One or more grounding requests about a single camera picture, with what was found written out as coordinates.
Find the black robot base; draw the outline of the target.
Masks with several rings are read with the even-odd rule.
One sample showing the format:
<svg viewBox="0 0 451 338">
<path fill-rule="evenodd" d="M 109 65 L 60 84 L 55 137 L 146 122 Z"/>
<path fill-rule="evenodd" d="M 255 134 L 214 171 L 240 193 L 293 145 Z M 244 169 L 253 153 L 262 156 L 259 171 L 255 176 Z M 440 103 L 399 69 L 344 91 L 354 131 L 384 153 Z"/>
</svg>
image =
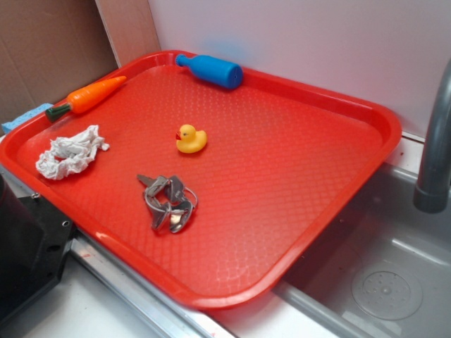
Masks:
<svg viewBox="0 0 451 338">
<path fill-rule="evenodd" d="M 1 326 L 61 281 L 74 231 L 50 201 L 17 197 L 1 178 Z"/>
</svg>

